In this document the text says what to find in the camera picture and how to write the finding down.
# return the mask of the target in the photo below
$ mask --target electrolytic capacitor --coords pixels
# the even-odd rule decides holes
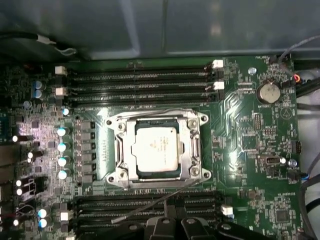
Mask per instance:
[[[70,133],[70,129],[68,127],[59,127],[56,133],[59,135],[59,137],[63,137]]]
[[[43,83],[42,81],[37,80],[34,82],[34,88],[37,90],[45,90],[46,87],[47,87],[46,84]]]
[[[23,108],[24,109],[30,109],[32,107],[32,103],[30,101],[24,101],[23,102]]]
[[[71,175],[70,169],[65,168],[65,169],[59,171],[59,173],[58,173],[58,178],[59,178],[60,180],[65,180],[67,177],[70,177],[70,175]]]
[[[38,217],[41,218],[41,219],[44,219],[44,218],[45,218],[46,216],[48,216],[50,213],[51,213],[51,207],[46,206],[46,207],[41,208],[41,209],[38,211]]]
[[[15,185],[17,187],[23,187],[24,185],[27,185],[32,182],[33,182],[33,177],[29,176],[29,177],[25,177],[25,178],[22,178],[22,179],[15,181]]]
[[[297,160],[291,158],[291,159],[288,161],[288,166],[289,166],[290,168],[295,168],[296,166],[298,166]]]
[[[38,226],[39,228],[44,229],[45,227],[50,226],[51,222],[52,222],[51,217],[47,216],[39,220]]]
[[[34,95],[36,99],[44,100],[46,98],[46,93],[41,90],[35,90]]]
[[[25,136],[25,135],[14,135],[12,137],[12,141],[14,143],[20,143],[20,142],[26,142],[26,141],[29,141],[31,140],[31,137],[30,136]]]
[[[67,115],[69,115],[69,113],[70,113],[70,111],[69,111],[68,108],[62,109],[62,114],[63,114],[63,116],[67,116]]]
[[[39,158],[41,156],[43,156],[43,152],[42,151],[31,151],[28,153],[28,158],[29,159],[35,159],[35,158]]]
[[[68,143],[68,142],[61,142],[61,143],[58,144],[58,147],[57,147],[57,148],[58,148],[58,151],[59,151],[59,152],[64,152],[64,151],[69,150],[70,147],[71,147],[70,143]]]
[[[69,164],[70,163],[70,157],[69,156],[62,156],[62,157],[59,157],[58,159],[58,165],[60,167],[64,167],[65,165]]]

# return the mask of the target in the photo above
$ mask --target screw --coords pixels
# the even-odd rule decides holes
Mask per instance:
[[[193,218],[188,218],[188,219],[186,220],[186,222],[187,222],[188,224],[194,224],[194,223],[196,222],[196,220],[194,220]]]
[[[129,226],[129,229],[130,230],[136,230],[138,227],[137,227],[137,225],[130,225]]]
[[[200,173],[200,170],[199,170],[198,167],[192,167],[192,168],[191,168],[191,175],[192,175],[192,176],[198,176],[199,173]]]
[[[193,120],[193,119],[189,120],[189,121],[188,121],[188,126],[189,126],[189,128],[191,128],[191,129],[195,128],[195,127],[197,126],[197,121],[196,121],[196,120]]]
[[[169,223],[170,223],[170,220],[169,220],[169,219],[163,219],[163,220],[162,220],[162,223],[163,223],[163,224],[169,224]]]
[[[230,230],[230,229],[231,229],[231,226],[230,226],[229,224],[226,224],[226,223],[222,224],[221,227],[222,227],[224,230]]]
[[[118,130],[124,131],[126,129],[126,125],[124,123],[119,123]]]
[[[255,75],[257,73],[257,69],[255,67],[250,67],[248,69],[248,74],[250,74],[251,76]]]
[[[289,161],[288,161],[288,166],[290,167],[290,168],[295,168],[296,166],[298,166],[298,162],[295,160],[295,159],[290,159]]]

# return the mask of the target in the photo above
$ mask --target cable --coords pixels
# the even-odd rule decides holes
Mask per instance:
[[[35,40],[37,42],[40,42],[45,45],[51,45],[54,46],[54,49],[58,51],[63,56],[72,56],[76,54],[78,51],[77,49],[71,47],[68,44],[57,42],[55,40],[52,40],[46,36],[42,36],[35,33],[30,32],[0,32],[0,40],[6,40],[6,39],[31,39]]]
[[[318,155],[312,160],[312,162],[311,162],[310,166],[308,167],[306,173],[311,176],[311,173],[312,173],[313,169],[315,168],[315,166],[318,164],[319,161],[320,161],[320,152],[319,152]]]
[[[308,234],[312,238],[314,238],[315,240],[317,240],[318,238],[317,238],[315,231],[313,230],[312,225],[310,223],[310,220],[308,218],[305,195],[306,195],[306,190],[308,187],[313,186],[318,183],[320,183],[320,174],[314,176],[313,178],[310,178],[308,181],[305,181],[303,184],[301,184],[299,192],[298,192],[298,202],[299,202],[299,208],[300,208],[302,220],[306,226],[306,230],[307,230]]]
[[[320,111],[320,105],[297,103],[296,107],[300,110]]]
[[[304,39],[294,45],[292,45],[291,47],[289,47],[287,50],[284,51],[284,53],[282,53],[282,55],[278,58],[278,64],[279,64],[279,67],[285,71],[287,74],[289,74],[290,76],[294,76],[295,73],[292,72],[282,61],[283,59],[285,58],[286,55],[288,55],[292,50],[298,48],[298,47],[301,47],[302,45],[304,44],[307,44],[313,40],[316,40],[316,39],[319,39],[320,38],[320,35],[315,35],[315,36],[311,36],[307,39]]]
[[[316,207],[320,206],[320,198],[317,198],[311,202],[309,202],[305,208],[307,213],[310,213],[313,209],[315,209]]]
[[[135,210],[133,210],[131,212],[128,212],[127,214],[124,214],[123,216],[120,216],[120,217],[117,217],[115,219],[112,219],[111,223],[112,224],[117,224],[117,223],[119,223],[119,222],[121,222],[123,220],[126,220],[127,218],[129,218],[129,217],[131,217],[131,216],[133,216],[133,215],[135,215],[137,213],[140,213],[141,211],[147,210],[148,208],[151,208],[152,206],[156,205],[157,203],[160,203],[160,202],[162,202],[162,201],[164,201],[164,200],[166,200],[168,198],[171,198],[172,196],[180,193],[182,190],[185,190],[185,189],[187,189],[189,187],[192,187],[192,186],[198,184],[199,182],[200,182],[200,179],[192,181],[191,183],[185,185],[184,187],[178,189],[175,192],[172,192],[172,193],[169,193],[169,194],[167,194],[167,195],[165,195],[163,197],[160,197],[159,199],[154,200],[154,201],[150,202],[149,204],[147,204],[145,206],[142,206],[142,207],[139,207],[139,208],[137,208],[137,209],[135,209]]]

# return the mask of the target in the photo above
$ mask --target green circuit board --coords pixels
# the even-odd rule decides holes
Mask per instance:
[[[106,127],[106,119],[136,109],[188,108],[209,116],[209,122],[200,128],[200,143],[202,166],[212,172],[209,180],[188,190],[218,191],[223,195],[223,204],[233,208],[233,216],[229,216],[230,221],[267,236],[274,236],[276,239],[296,239],[296,233],[302,227],[297,199],[301,182],[287,176],[288,171],[299,170],[296,93],[294,88],[281,89],[280,84],[289,78],[278,65],[269,64],[268,56],[93,61],[66,63],[62,66],[76,73],[85,73],[85,80],[92,81],[94,85],[95,81],[99,81],[93,74],[95,71],[205,66],[215,59],[223,60],[222,99],[213,102],[192,100],[188,102],[188,99],[185,99],[179,103],[164,101],[141,105],[100,106],[90,104],[90,101],[96,103],[97,99],[102,98],[101,95],[92,94],[84,97],[87,104],[70,106],[70,114],[67,116],[61,113],[65,105],[56,106],[49,100],[55,96],[55,87],[50,86],[51,80],[55,78],[54,65],[43,65],[43,72],[39,74],[24,74],[19,67],[6,68],[4,71],[6,84],[11,86],[11,92],[15,94],[12,95],[12,108],[8,114],[23,115],[24,122],[17,123],[20,132],[36,135],[40,148],[46,149],[47,152],[41,161],[35,161],[33,167],[28,170],[32,172],[36,166],[41,166],[41,173],[35,174],[46,175],[49,178],[47,190],[37,197],[37,201],[40,202],[37,208],[60,202],[72,202],[81,197],[86,197],[90,201],[90,198],[98,196],[148,195],[172,191],[173,189],[165,187],[124,190],[107,184],[106,176],[115,169],[115,137],[113,131]],[[255,68],[256,73],[249,74],[250,68]],[[80,74],[74,77],[74,81],[83,79]],[[13,80],[17,81],[17,84],[12,85]],[[41,80],[47,85],[44,90],[46,98],[42,101],[32,98],[34,94],[32,83],[36,80]],[[280,95],[275,103],[265,103],[264,99],[258,97],[258,91],[266,83],[279,86]],[[266,94],[277,94],[268,91]],[[30,101],[31,107],[23,108],[24,101]],[[31,127],[35,120],[38,121],[37,129]],[[76,161],[73,161],[70,164],[73,175],[61,181],[58,179],[61,167],[57,164],[57,158],[62,154],[56,148],[48,148],[48,142],[56,141],[58,144],[63,141],[74,146],[77,142],[79,122],[95,124],[92,130],[95,138],[89,141],[95,143],[95,150],[92,151],[96,154],[95,178],[93,182],[79,183]],[[61,126],[70,128],[71,134],[64,137],[57,136],[56,129]],[[77,151],[71,148],[63,153],[63,156],[65,155],[76,159]],[[264,157],[270,155],[286,159],[287,163],[269,164]],[[298,165],[288,166],[290,159],[296,160]],[[24,170],[18,167],[17,177],[25,175]],[[53,214],[52,221],[59,223],[59,208],[56,212],[53,211]],[[39,229],[37,219],[29,220],[25,224],[29,226],[23,235],[25,239],[31,237],[59,239],[73,234],[72,231],[62,232],[58,224]]]

